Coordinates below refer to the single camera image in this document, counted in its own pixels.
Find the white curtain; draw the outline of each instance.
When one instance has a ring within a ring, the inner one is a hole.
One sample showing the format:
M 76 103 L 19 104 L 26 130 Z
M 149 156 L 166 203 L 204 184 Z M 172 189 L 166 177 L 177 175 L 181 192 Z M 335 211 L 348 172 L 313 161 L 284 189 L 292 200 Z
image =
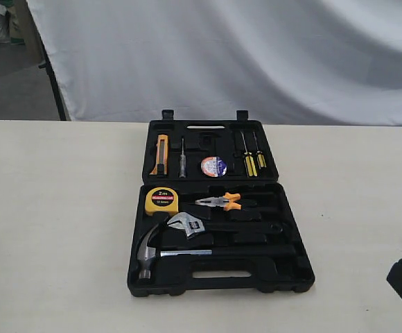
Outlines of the white curtain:
M 28 4 L 74 120 L 402 125 L 402 1 Z

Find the tape measure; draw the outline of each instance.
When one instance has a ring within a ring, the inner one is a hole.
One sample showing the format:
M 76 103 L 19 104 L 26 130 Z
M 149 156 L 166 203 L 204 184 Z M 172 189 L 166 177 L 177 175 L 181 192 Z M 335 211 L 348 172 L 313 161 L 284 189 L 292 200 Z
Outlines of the tape measure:
M 170 216 L 178 213 L 178 195 L 168 187 L 155 187 L 146 196 L 146 214 L 152 216 L 155 212 L 167 212 Z

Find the white table surface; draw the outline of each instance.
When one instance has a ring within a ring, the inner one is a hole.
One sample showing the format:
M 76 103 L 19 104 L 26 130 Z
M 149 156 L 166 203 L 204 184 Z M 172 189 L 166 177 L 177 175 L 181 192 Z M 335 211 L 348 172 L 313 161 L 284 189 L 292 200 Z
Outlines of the white table surface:
M 0 121 L 0 332 L 402 332 L 402 128 L 265 130 L 315 286 L 134 298 L 147 124 Z

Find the hammer head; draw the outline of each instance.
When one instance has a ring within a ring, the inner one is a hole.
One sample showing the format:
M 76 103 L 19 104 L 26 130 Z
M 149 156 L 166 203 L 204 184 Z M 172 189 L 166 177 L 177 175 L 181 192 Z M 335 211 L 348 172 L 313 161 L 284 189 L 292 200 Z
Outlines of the hammer head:
M 150 241 L 150 238 L 153 234 L 153 232 L 159 227 L 159 225 L 155 225 L 153 228 L 151 228 L 147 234 L 143 237 L 141 243 L 139 244 L 138 252 L 137 252 L 137 259 L 139 261 L 139 265 L 141 266 L 141 270 L 139 271 L 139 279 L 150 279 L 151 275 L 151 268 L 153 265 L 153 262 L 159 256 L 159 253 L 157 253 L 157 249 L 153 248 L 148 245 L 148 242 Z
M 185 212 L 178 213 L 168 220 L 167 226 L 184 230 L 187 238 L 194 237 L 196 234 L 206 231 L 204 224 L 200 219 Z

